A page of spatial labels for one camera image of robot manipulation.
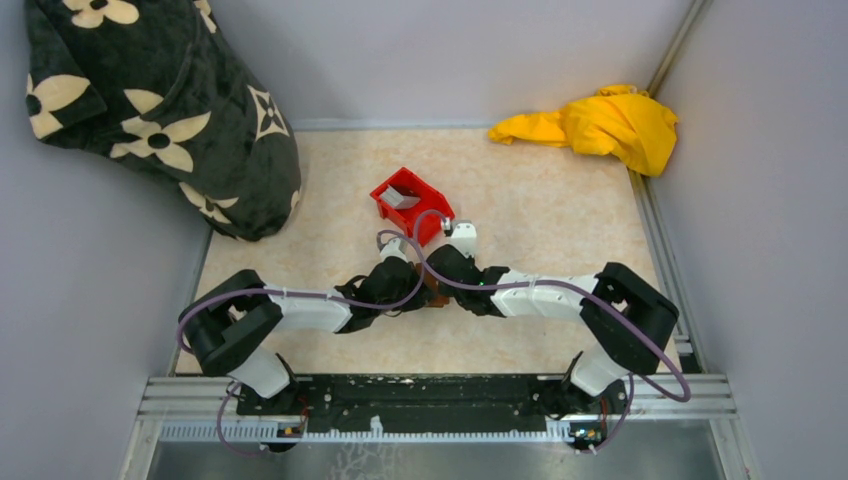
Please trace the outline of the brown leather card holder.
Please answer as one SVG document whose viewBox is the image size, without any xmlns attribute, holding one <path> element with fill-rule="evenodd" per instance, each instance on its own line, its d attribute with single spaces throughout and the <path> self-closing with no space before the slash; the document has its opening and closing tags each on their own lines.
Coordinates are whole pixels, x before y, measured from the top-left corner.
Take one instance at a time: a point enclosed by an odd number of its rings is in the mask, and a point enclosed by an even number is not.
<svg viewBox="0 0 848 480">
<path fill-rule="evenodd" d="M 423 267 L 422 263 L 416 263 L 415 269 L 418 274 L 423 275 L 423 285 L 420 288 L 421 295 L 427 300 L 426 308 L 443 308 L 451 303 L 451 299 L 439 292 L 438 280 Z"/>
</svg>

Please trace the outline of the red plastic bin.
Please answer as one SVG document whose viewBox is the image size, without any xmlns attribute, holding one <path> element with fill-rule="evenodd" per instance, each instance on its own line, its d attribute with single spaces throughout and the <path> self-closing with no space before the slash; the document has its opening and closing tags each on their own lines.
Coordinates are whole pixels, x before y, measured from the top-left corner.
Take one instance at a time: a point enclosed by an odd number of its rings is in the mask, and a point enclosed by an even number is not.
<svg viewBox="0 0 848 480">
<path fill-rule="evenodd" d="M 388 186 L 412 191 L 420 197 L 420 202 L 407 210 L 393 210 L 380 199 L 380 194 Z M 449 220 L 456 218 L 447 198 L 406 167 L 378 185 L 370 196 L 376 202 L 381 218 L 391 221 L 408 237 L 416 238 L 421 246 L 426 246 L 443 231 L 442 217 Z"/>
</svg>

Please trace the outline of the grey cards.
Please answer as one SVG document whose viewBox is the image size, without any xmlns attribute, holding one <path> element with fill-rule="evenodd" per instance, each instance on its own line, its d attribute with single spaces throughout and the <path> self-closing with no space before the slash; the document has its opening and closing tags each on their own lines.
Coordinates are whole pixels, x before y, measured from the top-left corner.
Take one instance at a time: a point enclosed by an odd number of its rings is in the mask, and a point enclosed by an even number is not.
<svg viewBox="0 0 848 480">
<path fill-rule="evenodd" d="M 380 199 L 393 210 L 407 210 L 420 202 L 420 197 L 412 191 L 397 189 L 388 186 L 381 194 Z"/>
</svg>

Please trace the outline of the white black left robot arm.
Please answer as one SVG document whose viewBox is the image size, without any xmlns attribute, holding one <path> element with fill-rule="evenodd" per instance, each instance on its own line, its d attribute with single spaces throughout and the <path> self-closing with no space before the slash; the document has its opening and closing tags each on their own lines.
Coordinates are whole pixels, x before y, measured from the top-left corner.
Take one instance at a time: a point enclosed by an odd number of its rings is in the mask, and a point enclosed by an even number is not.
<svg viewBox="0 0 848 480">
<path fill-rule="evenodd" d="M 251 389 L 273 412 L 285 414 L 297 406 L 300 388 L 282 356 L 263 347 L 271 333 L 354 333 L 384 313 L 422 309 L 436 297 L 393 240 L 369 274 L 326 290 L 275 287 L 256 271 L 241 270 L 181 313 L 178 340 L 204 375 L 227 376 Z"/>
</svg>

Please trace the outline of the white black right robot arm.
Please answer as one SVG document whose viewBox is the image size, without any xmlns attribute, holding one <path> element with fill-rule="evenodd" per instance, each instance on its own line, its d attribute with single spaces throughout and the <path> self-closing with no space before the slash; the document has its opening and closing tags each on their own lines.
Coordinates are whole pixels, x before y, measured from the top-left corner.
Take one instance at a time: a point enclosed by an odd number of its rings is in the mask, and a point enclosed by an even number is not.
<svg viewBox="0 0 848 480">
<path fill-rule="evenodd" d="M 476 231 L 453 227 L 445 245 L 426 260 L 442 295 L 478 316 L 543 317 L 583 324 L 595 342 L 569 367 L 563 398 L 576 412 L 590 411 L 614 382 L 649 376 L 660 365 L 674 366 L 665 347 L 678 308 L 622 263 L 609 262 L 597 274 L 552 277 L 504 266 L 479 268 Z"/>
</svg>

